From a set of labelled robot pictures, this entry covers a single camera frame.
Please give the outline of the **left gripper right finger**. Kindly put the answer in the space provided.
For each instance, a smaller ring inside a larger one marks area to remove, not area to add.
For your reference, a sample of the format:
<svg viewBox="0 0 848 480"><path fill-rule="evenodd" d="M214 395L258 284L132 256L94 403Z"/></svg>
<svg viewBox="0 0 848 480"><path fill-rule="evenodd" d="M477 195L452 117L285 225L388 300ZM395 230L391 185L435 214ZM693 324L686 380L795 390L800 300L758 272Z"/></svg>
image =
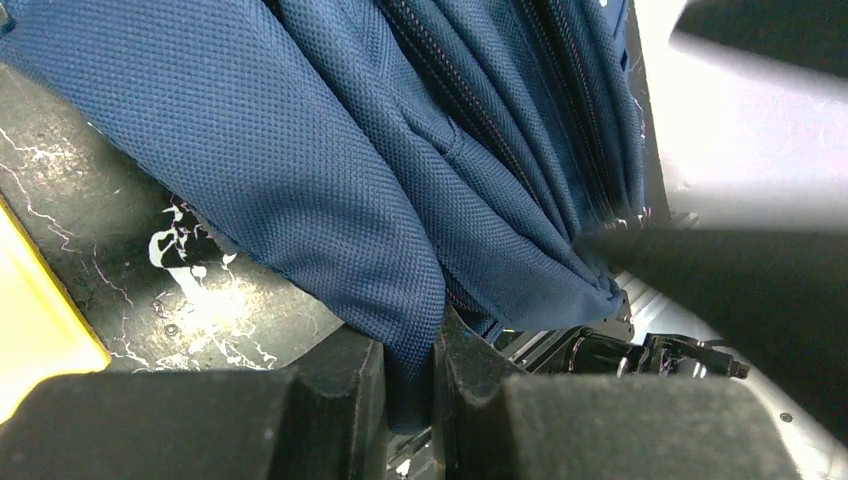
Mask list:
<svg viewBox="0 0 848 480"><path fill-rule="evenodd" d="M533 375L454 313L435 342L441 479L795 479L766 409L729 379Z"/></svg>

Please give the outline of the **navy blue backpack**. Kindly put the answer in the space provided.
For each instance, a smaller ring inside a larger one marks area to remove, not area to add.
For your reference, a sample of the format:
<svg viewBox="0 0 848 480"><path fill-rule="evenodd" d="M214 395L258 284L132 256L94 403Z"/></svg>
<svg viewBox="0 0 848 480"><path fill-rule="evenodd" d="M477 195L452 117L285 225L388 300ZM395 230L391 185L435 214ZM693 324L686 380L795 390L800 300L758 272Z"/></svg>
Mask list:
<svg viewBox="0 0 848 480"><path fill-rule="evenodd" d="M429 426L444 310L485 339L615 313L583 234L644 211L624 1L5 1L1 59L213 236L386 350Z"/></svg>

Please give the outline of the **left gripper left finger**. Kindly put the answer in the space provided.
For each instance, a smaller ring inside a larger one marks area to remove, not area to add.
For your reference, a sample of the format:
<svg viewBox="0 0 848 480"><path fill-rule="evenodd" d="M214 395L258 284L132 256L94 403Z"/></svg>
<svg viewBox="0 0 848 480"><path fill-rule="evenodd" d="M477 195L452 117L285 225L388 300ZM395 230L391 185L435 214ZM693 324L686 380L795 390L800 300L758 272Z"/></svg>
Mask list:
<svg viewBox="0 0 848 480"><path fill-rule="evenodd" d="M279 370L39 383L1 430L5 479L379 479L382 345L341 328Z"/></svg>

